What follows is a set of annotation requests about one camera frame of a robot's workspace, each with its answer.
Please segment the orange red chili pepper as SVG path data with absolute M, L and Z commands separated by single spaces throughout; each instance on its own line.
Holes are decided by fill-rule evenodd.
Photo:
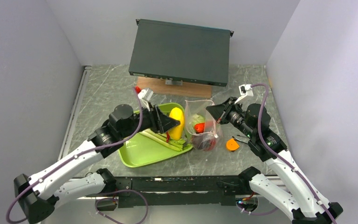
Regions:
M 213 123 L 205 122 L 205 123 L 197 124 L 193 128 L 194 128 L 194 131 L 196 134 L 200 134 L 200 133 L 209 132 L 209 130 L 211 129 L 212 126 L 213 126 Z

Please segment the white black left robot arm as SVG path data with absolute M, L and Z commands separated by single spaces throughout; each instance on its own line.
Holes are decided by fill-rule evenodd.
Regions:
M 21 174 L 14 179 L 16 202 L 25 220 L 36 224 L 59 206 L 82 196 L 109 196 L 116 189 L 116 179 L 106 168 L 73 181 L 72 178 L 121 148 L 138 132 L 151 130 L 166 133 L 180 122 L 163 113 L 157 105 L 149 104 L 134 113 L 130 105 L 118 105 L 77 149 L 50 167 L 31 176 Z

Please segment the orange pumpkin slice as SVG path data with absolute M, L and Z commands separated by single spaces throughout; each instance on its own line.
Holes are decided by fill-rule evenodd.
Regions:
M 240 148 L 240 145 L 233 138 L 229 139 L 225 144 L 226 150 L 230 152 L 234 152 Z

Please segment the green celery stalks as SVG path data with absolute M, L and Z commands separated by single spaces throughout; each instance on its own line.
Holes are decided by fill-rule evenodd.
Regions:
M 179 151 L 179 152 L 183 151 L 183 150 L 185 150 L 185 147 L 187 146 L 187 143 L 184 139 L 173 140 L 170 137 L 168 138 L 166 134 L 154 133 L 150 129 L 144 130 L 144 131 L 140 132 L 139 134 L 157 142 L 158 144 L 160 144 L 166 148 L 174 150 L 174 151 Z

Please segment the dark grey rack device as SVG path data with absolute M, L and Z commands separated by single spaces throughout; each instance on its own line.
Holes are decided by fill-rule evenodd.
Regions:
M 225 87 L 233 31 L 137 20 L 129 74 Z

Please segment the green cabbage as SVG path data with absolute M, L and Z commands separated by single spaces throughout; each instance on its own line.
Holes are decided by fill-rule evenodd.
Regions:
M 205 123 L 205 117 L 204 116 L 201 116 L 199 114 L 195 114 L 191 117 L 190 119 L 190 123 L 191 123 L 191 126 L 195 126 L 197 124 L 200 124 L 200 123 Z

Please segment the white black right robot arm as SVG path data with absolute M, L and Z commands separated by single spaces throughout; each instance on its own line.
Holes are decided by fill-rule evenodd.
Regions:
M 246 110 L 237 99 L 207 106 L 218 124 L 232 124 L 246 137 L 251 151 L 271 168 L 286 186 L 272 183 L 255 167 L 239 174 L 238 187 L 244 194 L 252 191 L 269 200 L 293 224 L 335 224 L 343 208 L 330 202 L 308 180 L 297 166 L 283 140 L 270 127 L 270 115 L 263 104 L 250 104 Z

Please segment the lower black yellow screwdriver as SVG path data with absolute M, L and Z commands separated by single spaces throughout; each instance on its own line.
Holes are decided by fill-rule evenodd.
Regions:
M 239 143 L 242 143 L 242 144 L 245 144 L 245 145 L 249 145 L 248 142 L 245 142 L 245 141 L 243 141 L 243 140 L 240 140 L 240 139 L 238 139 L 238 138 L 236 138 L 236 137 L 234 137 L 234 136 L 232 136 L 232 139 L 235 140 L 236 142 L 239 142 Z

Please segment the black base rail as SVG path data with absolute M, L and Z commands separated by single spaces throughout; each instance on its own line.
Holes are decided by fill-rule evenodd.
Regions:
M 149 205 L 243 205 L 254 210 L 258 205 L 255 193 L 244 187 L 236 175 L 116 177 L 115 187 L 94 193 L 111 200 L 98 206 L 103 210 Z

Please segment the green plastic tray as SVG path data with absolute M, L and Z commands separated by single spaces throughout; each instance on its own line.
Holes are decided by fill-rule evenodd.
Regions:
M 168 160 L 190 151 L 193 146 L 186 140 L 184 132 L 182 132 L 181 139 L 186 141 L 187 146 L 185 150 L 179 152 L 166 148 L 137 133 L 119 149 L 118 154 L 124 165 L 130 168 L 138 168 Z

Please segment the wooden board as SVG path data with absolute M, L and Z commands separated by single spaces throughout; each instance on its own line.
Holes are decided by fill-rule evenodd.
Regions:
M 196 98 L 211 98 L 212 86 L 183 82 L 182 85 L 165 84 L 165 80 L 156 78 L 138 77 L 136 86 L 141 89 L 149 88 L 154 94 L 174 95 Z

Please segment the clear pink zip top bag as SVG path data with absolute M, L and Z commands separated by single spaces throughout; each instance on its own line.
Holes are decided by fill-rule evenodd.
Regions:
M 185 105 L 185 131 L 193 148 L 203 151 L 214 149 L 223 134 L 207 107 L 215 103 L 211 100 L 187 100 Z

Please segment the red tomato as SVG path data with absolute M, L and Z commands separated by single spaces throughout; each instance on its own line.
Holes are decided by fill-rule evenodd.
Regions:
M 206 141 L 206 151 L 210 151 L 212 149 L 214 149 L 217 145 L 217 143 L 219 142 L 219 139 L 209 139 Z

